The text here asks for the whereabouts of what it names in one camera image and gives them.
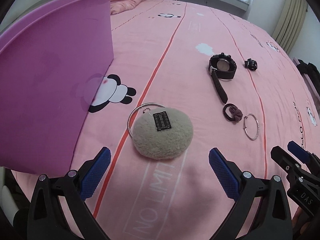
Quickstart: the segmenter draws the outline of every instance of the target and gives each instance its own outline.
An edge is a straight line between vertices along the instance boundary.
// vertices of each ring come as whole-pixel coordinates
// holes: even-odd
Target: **pink bed sheet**
[[[320,123],[311,95],[293,62],[264,30],[213,8],[169,0],[145,0],[111,16],[111,25],[115,57],[106,76],[117,75],[136,95],[119,93],[100,111],[88,113],[71,169],[94,158],[103,146],[111,150],[112,163],[86,204],[112,240],[209,239],[234,203],[208,163],[213,147],[256,177],[278,174],[286,188],[285,172],[270,158],[272,147],[286,149],[294,140],[318,153],[319,127],[307,112],[309,107]],[[257,117],[256,141],[246,137],[243,121],[228,122],[222,114],[223,103],[207,70],[211,54],[221,52],[230,54],[238,67],[232,81],[221,81],[228,103]],[[257,71],[244,68],[248,58],[258,62]],[[113,82],[105,81],[101,89]],[[132,102],[127,98],[128,104],[121,103],[124,97]],[[191,118],[194,137],[182,156],[154,161],[134,149],[127,119],[136,106],[148,102],[174,107]],[[247,126],[254,136],[254,120]],[[30,199],[37,176],[13,173]],[[80,235],[61,202],[71,229]],[[297,206],[289,202],[294,213]],[[257,205],[255,201],[240,234],[248,230]]]

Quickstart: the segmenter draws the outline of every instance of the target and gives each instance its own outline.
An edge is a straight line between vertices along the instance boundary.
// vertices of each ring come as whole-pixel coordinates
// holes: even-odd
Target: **metal bangle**
[[[251,137],[248,135],[247,130],[246,130],[247,127],[246,127],[246,125],[245,125],[245,120],[248,118],[249,115],[251,115],[251,116],[256,120],[256,123],[257,123],[257,134],[256,134],[256,136],[255,136],[254,138],[251,138]],[[255,139],[258,138],[258,135],[259,135],[259,123],[258,123],[257,118],[256,118],[253,114],[247,114],[247,115],[244,117],[244,120],[243,120],[243,130],[244,130],[244,132],[245,132],[245,135],[246,135],[250,140],[254,141]]]
[[[146,104],[143,104],[143,105],[141,105],[141,106],[138,106],[136,109],[134,109],[134,110],[131,112],[131,114],[129,115],[128,122],[127,122],[127,130],[128,130],[128,132],[129,132],[129,136],[130,136],[131,138],[132,138],[132,132],[131,132],[131,129],[130,129],[130,126],[129,126],[130,120],[131,120],[131,118],[132,118],[132,116],[134,115],[135,112],[137,112],[140,108],[144,108],[144,107],[146,107],[146,106],[165,107],[165,106],[163,106],[163,105],[161,105],[161,104],[157,104],[157,103],[146,103]]]

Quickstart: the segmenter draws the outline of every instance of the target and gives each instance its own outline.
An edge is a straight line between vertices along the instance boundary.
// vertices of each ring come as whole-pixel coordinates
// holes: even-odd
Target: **purple storage box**
[[[0,36],[0,166],[64,176],[113,60],[110,0],[53,0]]]

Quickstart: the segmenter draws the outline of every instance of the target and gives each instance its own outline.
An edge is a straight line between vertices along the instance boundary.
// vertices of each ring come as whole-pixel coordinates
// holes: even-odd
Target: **finger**
[[[302,228],[300,229],[300,234],[302,235],[302,233],[307,229],[308,225],[310,224],[310,222],[305,223]]]
[[[300,217],[300,215],[302,214],[302,208],[298,207],[297,211],[295,212],[293,218],[292,218],[292,227],[294,228],[295,225],[297,224],[297,221]]]

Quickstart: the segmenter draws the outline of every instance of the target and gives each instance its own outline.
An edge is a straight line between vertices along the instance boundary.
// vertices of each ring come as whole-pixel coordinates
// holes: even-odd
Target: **blue gripper pad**
[[[234,174],[231,172],[225,161],[221,158],[217,148],[209,153],[209,164],[216,174],[224,192],[228,198],[237,201],[240,197],[240,185]]]
[[[87,174],[83,177],[80,185],[80,197],[83,201],[92,197],[103,174],[106,172],[111,162],[111,153],[108,148],[100,154],[95,163],[91,166]]]
[[[296,156],[302,163],[308,164],[310,162],[309,154],[294,141],[288,143],[288,151]]]

